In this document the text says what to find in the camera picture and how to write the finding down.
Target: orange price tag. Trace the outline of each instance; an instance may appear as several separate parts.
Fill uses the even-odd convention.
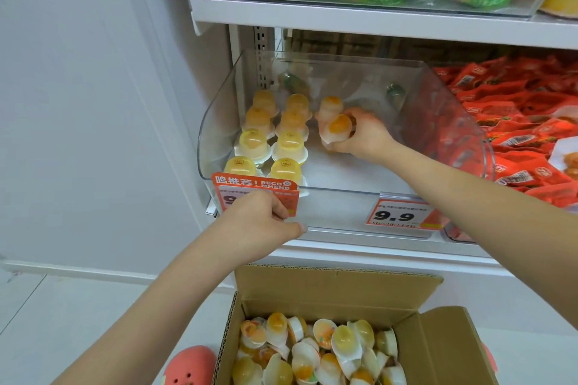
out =
[[[297,184],[291,180],[248,177],[226,172],[215,172],[212,179],[223,211],[227,210],[235,199],[256,189],[263,189],[272,192],[281,201],[281,204],[289,211],[289,216],[297,214],[299,190],[297,190]]]
[[[370,226],[420,228],[439,230],[443,228],[443,216],[428,203],[380,198],[366,224]]]

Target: brown packaging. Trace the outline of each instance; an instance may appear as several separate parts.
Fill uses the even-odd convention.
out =
[[[247,318],[273,312],[344,324],[365,319],[375,330],[395,331],[408,385],[497,385],[465,308],[418,312],[442,278],[349,269],[247,265],[235,271],[237,292],[229,313],[213,385],[230,385]]]

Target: store shelf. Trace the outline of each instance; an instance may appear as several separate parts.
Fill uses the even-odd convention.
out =
[[[578,21],[386,10],[371,7],[189,0],[196,22],[578,49]]]

